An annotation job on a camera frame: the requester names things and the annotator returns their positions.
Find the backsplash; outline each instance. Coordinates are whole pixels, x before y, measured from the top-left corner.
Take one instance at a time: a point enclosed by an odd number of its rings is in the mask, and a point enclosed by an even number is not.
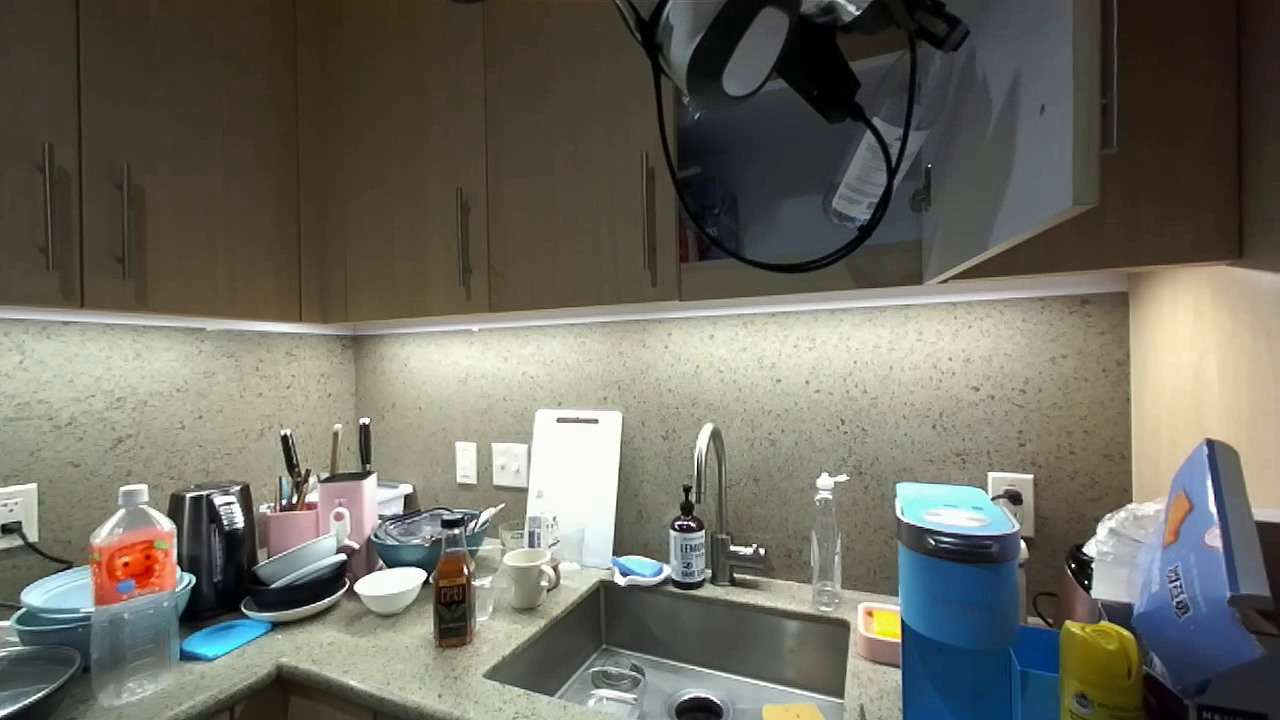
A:
[[[622,409],[622,552],[663,556],[705,421],[723,430],[727,529],[808,579],[815,472],[846,483],[846,582],[893,591],[893,483],[1036,472],[1032,587],[1129,504],[1129,298],[1004,298],[676,322],[390,335],[355,344],[379,476],[423,504],[508,501],[488,445],[529,438],[538,409]],[[482,438],[482,488],[454,483],[454,438]]]
[[[0,322],[0,483],[41,483],[41,544],[85,556],[129,480],[166,507],[197,480],[273,501],[282,422],[304,451],[355,422],[353,338],[174,326]],[[0,599],[53,562],[0,552]]]

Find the black cable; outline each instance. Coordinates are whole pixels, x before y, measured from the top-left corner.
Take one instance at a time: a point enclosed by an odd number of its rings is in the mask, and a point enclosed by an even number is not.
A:
[[[38,552],[41,561],[62,562],[62,566],[71,566],[71,561],[53,556],[53,552],[44,552],[41,544],[33,544],[29,531],[23,531],[23,523],[15,523],[13,531],[15,531],[15,541],[21,541],[29,552]]]
[[[687,196],[685,196],[685,182],[676,175],[676,159],[671,159],[671,137],[668,137],[668,112],[663,112],[663,66],[660,66],[660,52],[653,41],[646,41],[646,55],[649,55],[649,71],[653,71],[653,104],[657,104],[657,130],[660,130],[660,148],[663,148],[663,162],[668,162],[668,181],[676,188],[676,201],[685,207],[685,216],[691,219],[691,229],[723,257],[748,263],[748,267],[759,267],[759,272],[820,272],[820,267],[831,267],[840,258],[850,258],[855,246],[865,246],[871,241],[871,232],[882,229],[890,202],[893,202],[893,188],[897,188],[897,175],[901,175],[901,162],[910,154],[910,139],[912,139],[912,122],[915,122],[915,35],[910,35],[910,106],[906,106],[906,137],[901,137],[901,148],[897,154],[890,152],[890,139],[886,130],[878,127],[878,119],[855,104],[855,119],[871,130],[878,148],[882,148],[882,159],[886,159],[886,188],[882,188],[882,201],[871,207],[871,216],[855,229],[855,234],[825,257],[813,257],[813,258],[797,258],[797,263],[773,263],[773,258],[757,258],[757,257],[745,257],[740,246],[723,242],[717,232],[705,229],[701,213],[691,213]]]

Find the cutting board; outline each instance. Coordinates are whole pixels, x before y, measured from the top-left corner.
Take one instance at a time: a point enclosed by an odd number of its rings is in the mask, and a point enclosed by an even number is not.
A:
[[[531,416],[529,515],[582,531],[590,566],[614,562],[626,411],[541,409]]]

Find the granite countertop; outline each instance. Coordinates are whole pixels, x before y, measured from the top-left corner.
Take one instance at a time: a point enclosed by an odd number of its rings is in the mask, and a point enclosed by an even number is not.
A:
[[[597,579],[604,576],[564,576],[564,582],[549,591],[538,611],[502,609],[494,620],[476,629],[476,641],[470,649],[437,649],[430,591],[400,615],[372,615],[355,596],[344,596],[333,611],[304,622],[282,622],[263,641],[216,664],[182,664],[169,687],[138,705],[102,708],[85,675],[62,696],[57,715],[216,715],[237,699],[282,678],[289,687],[312,687],[344,705],[367,708],[377,715],[590,720],[593,712],[582,705],[497,683],[486,678],[486,673],[513,649],[520,649],[556,611],[582,599]],[[788,579],[770,579],[764,587],[710,582],[696,596],[808,611],[808,582]],[[852,720],[901,715],[901,673],[850,657],[846,708],[846,715]]]

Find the plastic bottle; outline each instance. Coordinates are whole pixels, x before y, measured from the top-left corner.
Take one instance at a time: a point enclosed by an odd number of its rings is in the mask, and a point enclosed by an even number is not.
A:
[[[465,541],[470,521],[446,515],[442,529],[446,529],[446,546],[432,576],[437,644],[465,649],[471,644],[471,633],[476,633],[476,587],[471,587],[476,566]]]
[[[840,611],[840,515],[835,515],[835,483],[850,476],[815,476],[813,491],[813,544],[808,544],[808,562],[813,562],[813,609],[820,611]]]
[[[94,649],[102,705],[129,705],[169,683],[182,649],[177,529],[148,504],[148,483],[125,483],[119,507],[88,536]]]
[[[710,582],[710,523],[691,507],[691,483],[685,483],[679,511],[668,523],[668,562],[676,587]]]

